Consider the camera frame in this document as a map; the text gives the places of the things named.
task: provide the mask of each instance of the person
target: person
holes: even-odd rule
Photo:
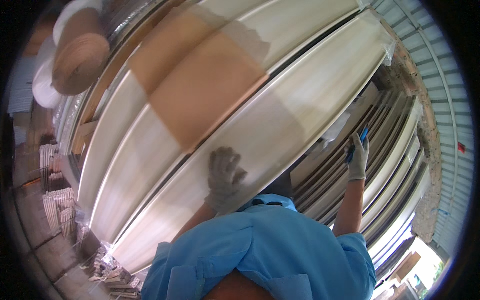
[[[358,233],[368,156],[355,151],[333,230],[300,214],[286,196],[259,194],[238,211],[229,199],[246,172],[240,155],[221,147],[209,160],[209,195],[172,242],[158,244],[141,291],[144,300],[368,300],[376,284]]]

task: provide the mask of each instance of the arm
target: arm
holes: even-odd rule
[[[332,229],[336,237],[360,230],[369,143],[365,137],[362,144],[357,133],[352,135],[352,139],[355,152],[348,165],[347,188]]]
[[[197,226],[200,223],[208,221],[215,217],[216,211],[211,208],[207,203],[203,203],[202,206],[197,210],[195,214],[190,218],[190,220],[183,225],[177,235],[172,239],[172,243],[175,242],[182,234]]]
[[[238,167],[240,154],[232,148],[220,147],[210,154],[208,161],[208,187],[210,193],[205,202],[190,220],[183,225],[172,239],[175,242],[182,234],[215,217],[217,213],[224,214],[231,208],[229,200],[241,188],[241,183],[247,172]]]
[[[347,190],[332,230],[336,237],[359,231],[364,184],[365,179],[347,183]]]

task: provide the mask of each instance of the work glove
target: work glove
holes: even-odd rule
[[[358,133],[354,133],[351,136],[355,151],[353,152],[352,160],[348,164],[348,181],[365,179],[365,170],[367,169],[368,158],[368,138],[365,137],[363,144],[360,141]]]
[[[247,172],[238,166],[240,154],[230,147],[220,147],[210,154],[208,161],[209,195],[205,202],[221,215],[232,209],[230,199],[241,188]]]

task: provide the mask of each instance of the white roll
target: white roll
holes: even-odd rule
[[[72,2],[65,5],[65,7],[60,13],[60,16],[55,22],[55,25],[53,26],[53,41],[55,42],[56,46],[58,46],[59,44],[61,33],[67,21],[76,12],[84,8],[94,8],[98,11],[98,14],[101,14],[103,9],[102,0],[73,0]]]
[[[44,108],[55,108],[62,97],[52,86],[53,61],[56,50],[53,38],[49,36],[43,41],[35,58],[32,92],[35,101]]]

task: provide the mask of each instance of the blue shirt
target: blue shirt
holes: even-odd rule
[[[247,204],[159,243],[142,299],[201,299],[235,268],[277,300],[370,299],[375,269],[360,233],[335,237],[286,197],[255,199],[283,207]]]

